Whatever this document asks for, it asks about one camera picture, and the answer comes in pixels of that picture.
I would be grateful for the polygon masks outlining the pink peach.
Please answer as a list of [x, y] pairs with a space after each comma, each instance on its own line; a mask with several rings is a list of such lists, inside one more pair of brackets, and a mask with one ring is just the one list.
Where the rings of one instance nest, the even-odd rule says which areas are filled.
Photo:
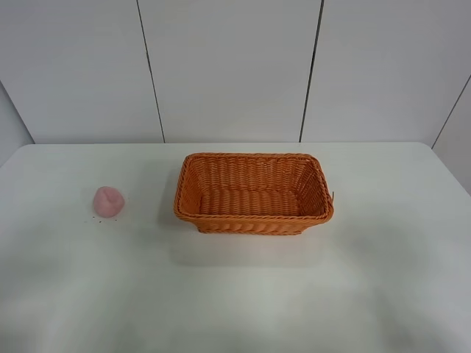
[[112, 187], [100, 187], [93, 198], [95, 213], [103, 218], [117, 216], [124, 208], [125, 200], [121, 193]]

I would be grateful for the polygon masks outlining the orange woven basket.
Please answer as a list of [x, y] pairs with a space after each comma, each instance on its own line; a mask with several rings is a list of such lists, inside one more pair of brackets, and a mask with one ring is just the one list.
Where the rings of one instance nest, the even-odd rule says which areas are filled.
[[321, 165], [309, 154], [190, 154], [174, 199], [174, 214], [202, 233], [298, 235], [333, 213]]

